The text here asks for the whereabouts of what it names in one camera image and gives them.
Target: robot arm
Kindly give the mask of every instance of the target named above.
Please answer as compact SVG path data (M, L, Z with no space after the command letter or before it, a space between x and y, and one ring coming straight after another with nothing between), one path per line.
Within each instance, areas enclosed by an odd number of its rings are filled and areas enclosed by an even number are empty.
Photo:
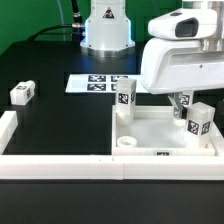
M155 38L145 46L141 76L152 94L224 87L224 1L183 0L183 7L149 22Z

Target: black table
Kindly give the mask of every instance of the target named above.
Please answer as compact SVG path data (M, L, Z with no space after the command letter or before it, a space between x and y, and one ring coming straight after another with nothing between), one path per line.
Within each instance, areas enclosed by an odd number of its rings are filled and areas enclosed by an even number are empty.
M71 42L18 42L0 57L0 112L16 110L18 128L5 155L111 154L114 94L65 94L69 74L139 74L143 44L123 58L83 55ZM12 106L9 91L33 80L36 95ZM223 90L194 101L216 110ZM166 95L137 94L137 105L170 105ZM223 223L224 182L158 180L1 180L0 223Z

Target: white robot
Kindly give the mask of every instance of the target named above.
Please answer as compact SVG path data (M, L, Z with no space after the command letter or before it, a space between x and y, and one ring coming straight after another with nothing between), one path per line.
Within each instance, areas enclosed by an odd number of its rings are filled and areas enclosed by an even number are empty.
M170 93L180 117L179 93L224 87L224 1L183 0L182 5L149 22L155 38L146 44L141 66L144 88Z
M125 0L91 0L91 15L85 23L81 51L101 57L135 52L131 22L125 15Z

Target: white platform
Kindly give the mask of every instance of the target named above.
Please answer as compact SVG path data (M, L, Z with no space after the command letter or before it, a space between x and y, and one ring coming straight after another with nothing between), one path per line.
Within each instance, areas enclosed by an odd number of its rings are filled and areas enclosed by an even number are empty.
M224 140L215 125L211 139L215 156L1 155L0 179L224 180Z
M136 106L134 121L129 126L118 125L116 120L114 107L112 155L215 156L224 152L224 147L220 148L216 141L221 134L214 123L210 143L205 148L186 148L185 126L173 123L171 106ZM122 136L135 138L137 147L118 147L117 140Z

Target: white tray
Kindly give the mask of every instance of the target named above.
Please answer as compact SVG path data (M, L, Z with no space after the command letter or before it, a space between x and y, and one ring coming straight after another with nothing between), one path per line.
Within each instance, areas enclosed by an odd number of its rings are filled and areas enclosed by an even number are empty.
M205 148L185 148L184 126L173 123L171 106L136 106L134 121L129 126L116 122L113 107L112 155L166 155L166 156L218 156L222 136L213 123L210 143ZM131 136L137 140L137 147L118 147L117 139Z

